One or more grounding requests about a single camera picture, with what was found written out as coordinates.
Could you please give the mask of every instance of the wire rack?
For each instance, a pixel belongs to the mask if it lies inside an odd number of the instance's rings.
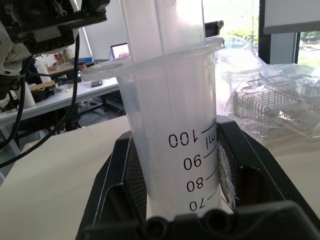
[[[261,77],[235,92],[234,115],[263,142],[307,136],[320,124],[320,87],[309,75]]]

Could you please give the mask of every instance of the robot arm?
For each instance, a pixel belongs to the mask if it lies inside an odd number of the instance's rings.
[[[74,44],[79,28],[107,20],[109,3],[83,0],[78,10],[75,0],[0,0],[0,108],[19,86],[23,59]]]

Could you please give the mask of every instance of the window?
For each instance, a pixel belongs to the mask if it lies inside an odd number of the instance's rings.
[[[320,31],[301,32],[298,64],[320,67]]]
[[[251,43],[258,54],[260,0],[203,0],[204,22],[223,20],[223,35],[236,35]]]

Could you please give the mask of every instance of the black cable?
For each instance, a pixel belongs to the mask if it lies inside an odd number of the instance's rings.
[[[31,59],[33,56],[31,55],[28,57],[20,71],[20,74],[24,74],[28,71]],[[26,77],[21,77],[20,84],[21,84],[21,90],[20,90],[20,103],[19,103],[19,109],[18,113],[16,114],[15,123],[13,125],[12,132],[10,133],[10,136],[3,142],[0,143],[0,150],[3,149],[5,146],[7,146],[12,139],[17,135],[20,123],[21,123],[21,116],[24,111],[25,106],[25,95],[26,95],[26,85],[25,85]]]
[[[12,164],[19,159],[23,158],[24,156],[28,155],[39,146],[41,146],[44,142],[46,142],[55,132],[60,129],[60,127],[66,122],[66,120],[70,117],[72,112],[76,106],[77,100],[77,90],[78,90],[78,63],[79,63],[79,48],[80,48],[80,38],[79,35],[75,38],[75,56],[74,56],[74,79],[73,79],[73,93],[72,93],[72,100],[69,111],[64,115],[64,117],[59,121],[59,123],[52,129],[44,138],[42,138],[39,142],[37,142],[34,146],[30,147],[28,150],[22,152],[20,155],[0,164],[0,169]]]

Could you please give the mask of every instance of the black holder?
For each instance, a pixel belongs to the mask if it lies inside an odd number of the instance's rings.
[[[265,147],[225,116],[217,116],[217,139],[231,169],[234,214],[212,210],[202,219],[187,214],[146,222],[147,190],[126,132],[96,176],[77,239],[320,239],[319,218]]]

